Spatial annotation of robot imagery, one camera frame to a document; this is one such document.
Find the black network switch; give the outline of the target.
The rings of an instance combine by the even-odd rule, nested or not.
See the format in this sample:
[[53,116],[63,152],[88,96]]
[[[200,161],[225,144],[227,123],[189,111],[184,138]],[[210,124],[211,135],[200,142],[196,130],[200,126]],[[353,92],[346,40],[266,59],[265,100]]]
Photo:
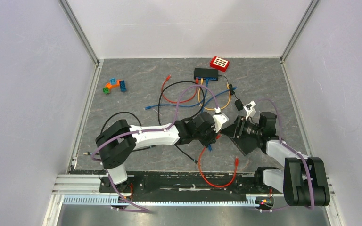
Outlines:
[[213,68],[195,68],[194,79],[206,79],[217,81],[219,78],[219,70]]

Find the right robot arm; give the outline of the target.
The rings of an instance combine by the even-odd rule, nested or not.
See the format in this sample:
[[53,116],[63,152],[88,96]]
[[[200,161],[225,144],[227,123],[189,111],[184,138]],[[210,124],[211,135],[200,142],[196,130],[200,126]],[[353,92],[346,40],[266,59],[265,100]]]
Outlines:
[[282,192],[289,206],[328,206],[330,191],[324,162],[301,154],[276,134],[277,115],[262,112],[259,122],[238,116],[221,133],[228,136],[243,155],[259,148],[283,168],[258,167],[253,185],[259,192],[273,188]]

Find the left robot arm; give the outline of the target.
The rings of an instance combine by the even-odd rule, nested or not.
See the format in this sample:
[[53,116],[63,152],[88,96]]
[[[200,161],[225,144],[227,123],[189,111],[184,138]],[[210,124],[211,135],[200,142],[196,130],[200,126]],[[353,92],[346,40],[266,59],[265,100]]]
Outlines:
[[141,127],[118,120],[95,139],[104,169],[111,186],[118,192],[128,189],[129,180],[125,161],[132,151],[156,145],[185,145],[197,140],[208,147],[215,143],[223,125],[228,122],[223,113],[203,112],[192,119],[176,120],[159,126]]

